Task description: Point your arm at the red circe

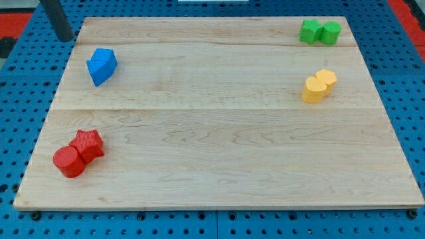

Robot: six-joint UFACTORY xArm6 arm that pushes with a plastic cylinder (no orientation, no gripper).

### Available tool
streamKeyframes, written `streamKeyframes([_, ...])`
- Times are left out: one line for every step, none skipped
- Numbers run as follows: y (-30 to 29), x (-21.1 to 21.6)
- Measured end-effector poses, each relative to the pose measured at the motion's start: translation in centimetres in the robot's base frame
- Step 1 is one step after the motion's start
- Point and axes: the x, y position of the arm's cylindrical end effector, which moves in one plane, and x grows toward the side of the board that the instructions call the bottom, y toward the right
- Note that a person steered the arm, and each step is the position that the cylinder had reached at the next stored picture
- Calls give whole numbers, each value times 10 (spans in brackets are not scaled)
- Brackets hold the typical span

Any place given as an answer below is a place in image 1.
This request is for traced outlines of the black cylindrical robot arm rod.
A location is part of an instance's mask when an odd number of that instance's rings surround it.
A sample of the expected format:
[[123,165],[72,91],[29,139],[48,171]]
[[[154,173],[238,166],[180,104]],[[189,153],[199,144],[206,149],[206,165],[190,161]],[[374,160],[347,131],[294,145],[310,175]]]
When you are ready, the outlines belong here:
[[74,39],[75,35],[72,27],[65,15],[62,4],[59,0],[39,0],[52,29],[60,42],[68,42]]

